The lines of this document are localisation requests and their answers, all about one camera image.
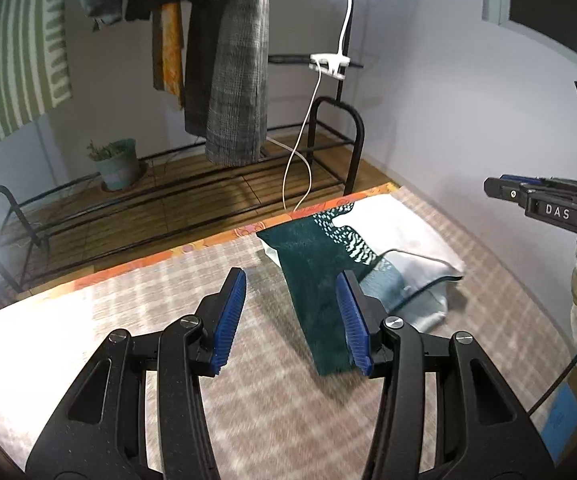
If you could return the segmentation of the green white printed t-shirt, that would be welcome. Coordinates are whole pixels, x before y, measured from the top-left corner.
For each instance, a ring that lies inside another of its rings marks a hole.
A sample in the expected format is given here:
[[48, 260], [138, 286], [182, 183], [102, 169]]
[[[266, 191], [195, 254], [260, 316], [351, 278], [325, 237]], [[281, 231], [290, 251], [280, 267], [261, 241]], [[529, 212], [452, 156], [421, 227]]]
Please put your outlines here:
[[447, 315], [446, 283], [465, 273], [453, 248], [392, 195], [316, 212], [257, 236], [283, 273], [322, 376], [351, 367], [373, 375], [384, 318], [433, 330]]

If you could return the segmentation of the black metal clothes rack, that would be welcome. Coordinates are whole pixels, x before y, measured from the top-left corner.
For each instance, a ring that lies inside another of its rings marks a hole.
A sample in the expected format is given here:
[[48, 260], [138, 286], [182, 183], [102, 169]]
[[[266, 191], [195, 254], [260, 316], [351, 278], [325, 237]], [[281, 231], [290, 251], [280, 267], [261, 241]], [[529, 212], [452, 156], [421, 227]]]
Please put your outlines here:
[[[332, 146], [351, 149], [346, 174], [319, 158], [315, 96], [295, 122], [295, 148], [281, 148], [268, 122], [271, 66], [305, 65], [310, 54], [268, 54], [267, 134], [257, 162], [211, 162], [206, 141], [185, 131], [177, 99], [153, 87], [152, 18], [122, 20], [93, 30], [80, 0], [66, 0], [67, 56], [72, 97], [0, 142], [0, 294], [21, 294], [86, 264], [150, 246], [234, 214], [224, 194], [246, 191], [248, 177], [303, 162], [310, 177], [350, 193], [365, 135], [334, 133]], [[302, 0], [287, 0], [302, 18]], [[90, 141], [136, 141], [141, 174], [125, 190], [110, 192], [88, 157]]]

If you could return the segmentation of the plaid bed blanket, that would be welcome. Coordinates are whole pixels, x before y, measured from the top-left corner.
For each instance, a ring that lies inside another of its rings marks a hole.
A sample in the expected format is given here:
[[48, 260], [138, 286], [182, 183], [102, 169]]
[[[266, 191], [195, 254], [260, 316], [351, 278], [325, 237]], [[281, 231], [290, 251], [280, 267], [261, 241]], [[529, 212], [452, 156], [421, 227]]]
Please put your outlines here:
[[[466, 330], [525, 408], [560, 374], [571, 344], [523, 286], [476, 238], [407, 188], [392, 192], [467, 267], [449, 284], [435, 333]], [[289, 290], [255, 230], [205, 238], [77, 278], [0, 310], [0, 445], [24, 468], [44, 425], [83, 365], [115, 328], [158, 332], [217, 292], [232, 266], [247, 275], [228, 364], [200, 380], [221, 478], [359, 479], [382, 383], [361, 373], [321, 377]]]

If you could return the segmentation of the potted plant in teal pot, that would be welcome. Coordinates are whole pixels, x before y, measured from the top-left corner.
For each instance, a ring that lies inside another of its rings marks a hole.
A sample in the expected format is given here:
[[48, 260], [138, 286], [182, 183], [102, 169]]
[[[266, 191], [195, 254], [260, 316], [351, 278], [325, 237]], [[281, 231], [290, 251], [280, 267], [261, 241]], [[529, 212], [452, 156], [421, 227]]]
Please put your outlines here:
[[104, 145], [90, 141], [87, 150], [110, 192], [125, 190], [140, 179], [141, 166], [136, 156], [135, 140], [121, 139]]

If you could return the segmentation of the grey plaid coat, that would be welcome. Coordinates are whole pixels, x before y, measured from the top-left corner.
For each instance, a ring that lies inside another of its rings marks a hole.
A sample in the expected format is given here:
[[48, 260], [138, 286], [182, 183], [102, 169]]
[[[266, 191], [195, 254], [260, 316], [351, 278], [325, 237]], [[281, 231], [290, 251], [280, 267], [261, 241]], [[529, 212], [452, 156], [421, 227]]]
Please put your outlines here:
[[214, 164], [257, 162], [267, 134], [269, 0], [189, 0], [185, 131]]

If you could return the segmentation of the orange hanging scarf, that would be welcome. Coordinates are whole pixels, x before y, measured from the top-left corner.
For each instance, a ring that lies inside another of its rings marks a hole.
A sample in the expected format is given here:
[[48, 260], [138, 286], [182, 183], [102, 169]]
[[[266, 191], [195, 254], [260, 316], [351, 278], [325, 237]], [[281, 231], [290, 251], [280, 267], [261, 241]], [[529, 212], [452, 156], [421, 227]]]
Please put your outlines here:
[[183, 81], [183, 28], [180, 2], [165, 3], [152, 13], [153, 87], [185, 106]]

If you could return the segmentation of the white clip lamp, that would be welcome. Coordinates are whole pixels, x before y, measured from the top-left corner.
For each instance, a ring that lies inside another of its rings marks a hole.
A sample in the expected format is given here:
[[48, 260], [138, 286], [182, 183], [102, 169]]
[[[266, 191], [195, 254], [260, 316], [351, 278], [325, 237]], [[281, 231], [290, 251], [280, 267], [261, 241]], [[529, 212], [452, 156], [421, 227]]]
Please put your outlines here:
[[338, 81], [343, 81], [346, 77], [346, 70], [351, 65], [351, 58], [348, 56], [348, 48], [345, 46], [349, 24], [351, 24], [351, 13], [354, 10], [354, 0], [347, 0], [346, 12], [339, 32], [339, 42], [335, 52], [311, 53], [309, 55], [309, 67], [320, 75], [325, 75]]

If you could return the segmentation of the green striped hanging cloth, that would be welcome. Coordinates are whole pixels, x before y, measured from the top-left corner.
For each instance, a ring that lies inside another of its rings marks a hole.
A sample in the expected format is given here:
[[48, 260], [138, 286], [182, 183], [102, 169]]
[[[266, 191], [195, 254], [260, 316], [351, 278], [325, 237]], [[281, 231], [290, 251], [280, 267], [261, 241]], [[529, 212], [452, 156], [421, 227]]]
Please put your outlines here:
[[0, 0], [0, 142], [71, 97], [66, 0]]

